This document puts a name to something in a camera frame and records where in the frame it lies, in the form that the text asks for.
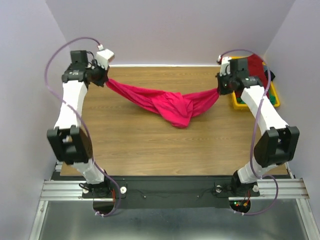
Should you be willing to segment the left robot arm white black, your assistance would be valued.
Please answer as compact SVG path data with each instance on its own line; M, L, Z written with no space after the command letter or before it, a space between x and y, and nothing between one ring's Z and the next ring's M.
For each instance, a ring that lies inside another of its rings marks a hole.
M92 60L91 52L72 50L71 63L61 76L62 96L58 119L47 130L47 139L58 161L71 166L82 174L88 185L100 197L111 193L111 184L105 181L105 172L95 163L88 127L82 119L82 110L89 85L102 87L108 79L109 63L115 54L99 48Z

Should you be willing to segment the pink t shirt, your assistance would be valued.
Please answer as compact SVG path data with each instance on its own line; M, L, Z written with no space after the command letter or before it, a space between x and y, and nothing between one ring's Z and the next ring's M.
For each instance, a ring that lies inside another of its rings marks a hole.
M191 118L208 111L219 99L216 88L181 94L127 85L111 78L106 82L106 86L137 106L160 115L173 127L180 129L187 128Z

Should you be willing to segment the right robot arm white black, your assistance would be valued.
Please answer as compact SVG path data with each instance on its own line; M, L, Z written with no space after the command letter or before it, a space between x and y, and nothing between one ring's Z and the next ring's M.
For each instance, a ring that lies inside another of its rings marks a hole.
M219 56L217 62L220 64L216 75L218 93L240 94L255 117L254 129L261 132L258 142L251 143L249 162L233 174L230 182L231 192L242 195L248 190L248 184L293 159L300 131L296 126L289 126L277 113L261 78L250 73L248 57Z

